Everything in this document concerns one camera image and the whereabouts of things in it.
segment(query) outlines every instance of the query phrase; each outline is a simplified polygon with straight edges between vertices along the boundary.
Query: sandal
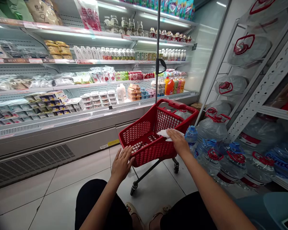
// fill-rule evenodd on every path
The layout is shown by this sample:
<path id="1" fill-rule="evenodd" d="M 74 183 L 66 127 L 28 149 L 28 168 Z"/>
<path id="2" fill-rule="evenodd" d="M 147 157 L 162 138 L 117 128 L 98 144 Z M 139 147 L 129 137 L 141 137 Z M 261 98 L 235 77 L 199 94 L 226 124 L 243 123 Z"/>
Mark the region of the sandal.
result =
<path id="1" fill-rule="evenodd" d="M 167 206 L 164 206 L 164 207 L 162 207 L 161 209 L 159 209 L 159 211 L 153 216 L 153 218 L 151 219 L 151 221 L 150 221 L 150 222 L 148 223 L 148 225 L 146 226 L 146 229 L 149 230 L 149 225 L 150 225 L 150 223 L 156 218 L 156 216 L 158 216 L 159 214 L 162 214 L 162 215 L 164 216 L 165 214 L 167 214 L 167 213 L 170 211 L 171 208 L 172 208 L 171 205 L 167 205 Z"/>
<path id="2" fill-rule="evenodd" d="M 125 206 L 126 206 L 127 211 L 128 211 L 128 208 L 130 208 L 130 210 L 128 211 L 130 215 L 132 215 L 134 213 L 136 214 L 137 218 L 139 219 L 139 221 L 141 223 L 142 228 L 145 229 L 145 225 L 142 222 L 141 217 L 139 216 L 139 214 L 138 214 L 137 210 L 135 209 L 135 207 L 130 202 L 126 202 Z"/>

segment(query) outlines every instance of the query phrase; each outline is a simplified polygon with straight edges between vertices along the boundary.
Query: cart handle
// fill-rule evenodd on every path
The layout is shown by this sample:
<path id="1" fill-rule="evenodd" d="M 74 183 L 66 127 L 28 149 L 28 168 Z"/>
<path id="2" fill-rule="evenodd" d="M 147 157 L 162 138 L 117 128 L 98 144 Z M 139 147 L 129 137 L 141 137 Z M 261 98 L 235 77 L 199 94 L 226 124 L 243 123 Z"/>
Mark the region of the cart handle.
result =
<path id="1" fill-rule="evenodd" d="M 175 109 L 178 109 L 178 110 L 188 110 L 189 112 L 192 112 L 192 113 L 198 112 L 196 109 L 194 109 L 190 106 L 187 106 L 184 103 L 169 100 L 169 99 L 164 99 L 164 98 L 157 101 L 157 106 L 159 106 L 162 102 L 167 102 L 169 104 L 169 106 L 171 106 Z"/>

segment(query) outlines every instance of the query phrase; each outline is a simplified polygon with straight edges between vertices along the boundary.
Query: small water bottle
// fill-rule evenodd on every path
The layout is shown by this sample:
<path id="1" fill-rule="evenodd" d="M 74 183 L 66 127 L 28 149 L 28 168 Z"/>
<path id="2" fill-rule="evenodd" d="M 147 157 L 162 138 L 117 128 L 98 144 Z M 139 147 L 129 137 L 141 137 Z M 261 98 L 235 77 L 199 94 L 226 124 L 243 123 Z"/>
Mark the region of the small water bottle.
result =
<path id="1" fill-rule="evenodd" d="M 189 126 L 186 134 L 185 134 L 185 140 L 188 142 L 190 151 L 194 152 L 194 145 L 197 140 L 197 131 L 195 129 L 195 126 Z"/>

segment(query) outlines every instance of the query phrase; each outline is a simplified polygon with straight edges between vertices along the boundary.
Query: hand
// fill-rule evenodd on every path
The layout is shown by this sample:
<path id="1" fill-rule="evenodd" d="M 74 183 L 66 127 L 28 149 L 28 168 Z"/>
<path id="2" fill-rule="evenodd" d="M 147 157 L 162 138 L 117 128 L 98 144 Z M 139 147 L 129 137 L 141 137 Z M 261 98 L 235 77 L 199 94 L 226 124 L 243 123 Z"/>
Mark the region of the hand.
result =
<path id="1" fill-rule="evenodd" d="M 191 154 L 188 142 L 177 130 L 167 129 L 166 132 L 170 136 L 170 138 L 173 140 L 176 152 L 181 158 Z"/>
<path id="2" fill-rule="evenodd" d="M 126 146 L 122 150 L 122 152 L 121 149 L 119 149 L 115 156 L 115 159 L 112 164 L 111 178 L 118 183 L 121 183 L 126 178 L 133 164 L 133 161 L 135 159 L 134 157 L 131 158 L 130 162 L 128 163 L 131 151 L 132 147 L 131 145 L 129 145 Z"/>

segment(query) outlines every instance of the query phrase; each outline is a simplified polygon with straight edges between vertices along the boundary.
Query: white napkin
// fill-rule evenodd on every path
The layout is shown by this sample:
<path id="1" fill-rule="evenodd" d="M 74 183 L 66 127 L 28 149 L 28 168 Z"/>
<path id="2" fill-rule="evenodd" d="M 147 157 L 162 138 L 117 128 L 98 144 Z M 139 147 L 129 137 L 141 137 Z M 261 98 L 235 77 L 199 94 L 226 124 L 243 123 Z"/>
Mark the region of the white napkin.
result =
<path id="1" fill-rule="evenodd" d="M 178 130 L 176 130 L 176 131 L 179 132 L 183 137 L 185 136 L 185 134 L 183 134 L 182 132 L 180 132 L 180 131 L 178 131 Z M 158 135 L 161 135 L 161 136 L 163 136 L 163 137 L 168 138 L 168 139 L 166 139 L 166 141 L 173 141 L 173 140 L 170 138 L 170 136 L 166 133 L 166 129 L 159 131 L 157 134 L 158 134 Z"/>

